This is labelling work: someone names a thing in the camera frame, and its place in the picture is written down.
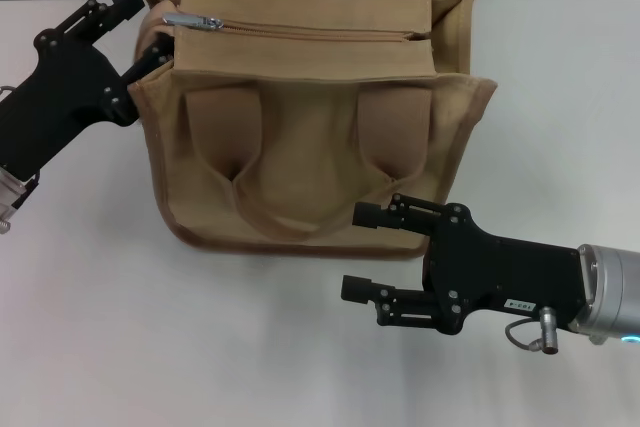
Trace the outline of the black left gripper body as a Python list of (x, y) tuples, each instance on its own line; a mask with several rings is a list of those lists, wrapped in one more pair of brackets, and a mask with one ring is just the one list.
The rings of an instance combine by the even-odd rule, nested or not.
[(138, 113), (126, 84), (91, 43), (47, 29), (33, 73), (1, 101), (1, 167), (27, 180), (86, 127), (126, 127)]

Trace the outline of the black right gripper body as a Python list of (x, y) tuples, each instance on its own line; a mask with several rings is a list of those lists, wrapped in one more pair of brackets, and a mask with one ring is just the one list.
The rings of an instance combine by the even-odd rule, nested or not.
[(544, 307), (555, 311), (557, 327), (566, 330), (586, 306), (577, 249), (489, 234), (461, 204), (436, 211), (423, 287), (438, 301), (439, 332), (459, 333), (478, 310), (537, 319)]

